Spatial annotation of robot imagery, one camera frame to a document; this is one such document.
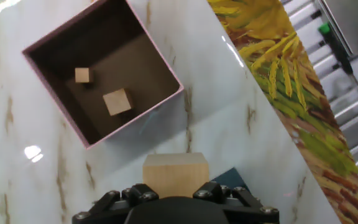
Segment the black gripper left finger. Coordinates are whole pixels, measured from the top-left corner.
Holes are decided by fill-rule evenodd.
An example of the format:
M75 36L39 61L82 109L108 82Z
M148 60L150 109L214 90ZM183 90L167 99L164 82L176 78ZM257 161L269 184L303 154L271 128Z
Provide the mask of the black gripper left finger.
M159 199L159 195L146 184L135 184L122 191L110 190L93 206L75 214L73 220L125 220L138 205Z

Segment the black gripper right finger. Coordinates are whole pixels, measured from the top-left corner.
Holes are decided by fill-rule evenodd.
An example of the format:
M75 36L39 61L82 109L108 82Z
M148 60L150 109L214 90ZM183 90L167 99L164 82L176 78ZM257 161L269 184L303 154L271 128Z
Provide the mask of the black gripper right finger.
M278 217L275 207L264 206L245 187L230 189L217 182L206 182L193 194L193 198L216 204L223 212L231 216Z

